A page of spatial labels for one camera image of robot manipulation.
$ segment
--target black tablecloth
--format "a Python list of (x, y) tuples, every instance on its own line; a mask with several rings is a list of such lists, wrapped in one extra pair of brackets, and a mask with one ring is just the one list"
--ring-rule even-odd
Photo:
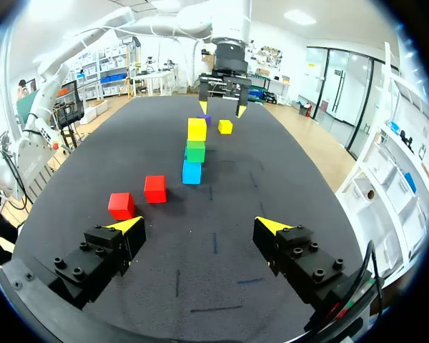
[[(361, 264), (345, 213), (300, 145), (262, 106), (235, 118), (235, 101), (209, 100), (202, 184), (181, 183), (187, 118), (195, 97), (131, 101), (63, 163), (37, 199), (15, 256), (53, 268), (94, 224), (115, 221), (113, 192), (131, 192), (146, 220), (147, 242), (124, 277), (115, 277), (84, 311), (158, 337), (283, 342), (303, 333), (313, 313), (252, 243), (255, 216), (303, 224), (346, 272)], [(231, 135), (219, 119), (234, 123)], [(147, 204), (146, 175), (167, 178), (168, 202)]]

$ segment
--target purple cube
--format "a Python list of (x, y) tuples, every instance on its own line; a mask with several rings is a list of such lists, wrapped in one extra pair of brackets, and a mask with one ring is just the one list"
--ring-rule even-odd
[(212, 116), (209, 116), (208, 114), (200, 114), (197, 118), (205, 119), (207, 126), (211, 126), (212, 124)]

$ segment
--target ceiling light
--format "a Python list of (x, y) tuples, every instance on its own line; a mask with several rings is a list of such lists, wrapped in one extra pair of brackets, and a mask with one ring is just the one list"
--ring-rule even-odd
[(316, 20), (299, 9), (293, 9), (285, 13), (285, 18), (299, 25), (316, 24)]
[(156, 9), (179, 9), (178, 0), (157, 0), (151, 1), (151, 4)]

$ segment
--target blue cube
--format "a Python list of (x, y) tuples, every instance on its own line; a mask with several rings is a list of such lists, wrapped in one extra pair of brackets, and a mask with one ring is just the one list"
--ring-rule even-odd
[(200, 184), (202, 178), (202, 163), (183, 162), (183, 184)]

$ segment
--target yellow cube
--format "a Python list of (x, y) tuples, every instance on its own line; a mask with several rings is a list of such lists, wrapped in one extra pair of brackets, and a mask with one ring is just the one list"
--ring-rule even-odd
[(187, 140), (206, 141), (207, 122), (201, 118), (189, 118), (187, 120)]
[(234, 124), (232, 124), (230, 120), (222, 119), (220, 120), (220, 123), (217, 126), (217, 129), (220, 131), (221, 134), (231, 134), (233, 127), (234, 127)]

